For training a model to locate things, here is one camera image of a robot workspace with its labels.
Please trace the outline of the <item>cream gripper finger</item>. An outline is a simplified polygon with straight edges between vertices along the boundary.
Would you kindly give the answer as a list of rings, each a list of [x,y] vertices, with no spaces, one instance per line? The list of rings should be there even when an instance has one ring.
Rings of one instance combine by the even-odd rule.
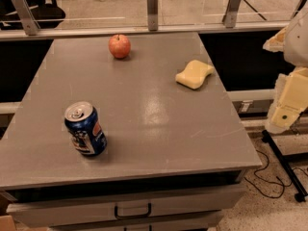
[[[283,52],[284,51],[284,39],[287,28],[284,27],[278,33],[276,33],[270,39],[267,39],[263,45],[263,49],[270,52]]]
[[[279,74],[265,123],[266,130],[273,134],[287,131],[307,108],[308,68],[296,67],[289,75]]]

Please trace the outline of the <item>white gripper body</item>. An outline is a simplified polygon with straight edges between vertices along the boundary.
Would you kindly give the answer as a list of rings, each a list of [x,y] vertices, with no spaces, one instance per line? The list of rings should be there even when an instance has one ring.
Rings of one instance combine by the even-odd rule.
[[[295,66],[308,66],[308,9],[290,21],[284,39],[284,59]]]

